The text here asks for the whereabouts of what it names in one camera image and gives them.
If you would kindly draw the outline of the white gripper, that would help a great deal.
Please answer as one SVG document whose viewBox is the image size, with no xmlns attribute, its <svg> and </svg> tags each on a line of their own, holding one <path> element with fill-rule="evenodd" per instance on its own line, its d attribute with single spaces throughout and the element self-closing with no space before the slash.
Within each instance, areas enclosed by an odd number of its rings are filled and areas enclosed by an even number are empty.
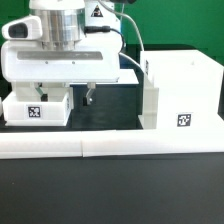
<svg viewBox="0 0 224 224">
<path fill-rule="evenodd" d="M 3 77 L 8 82 L 116 83 L 120 77 L 122 37 L 116 32 L 88 34 L 71 51 L 44 50 L 37 41 L 6 41 L 1 49 Z M 35 87 L 48 102 L 42 83 Z M 95 83 L 87 84 L 83 105 L 92 103 Z"/>
</svg>

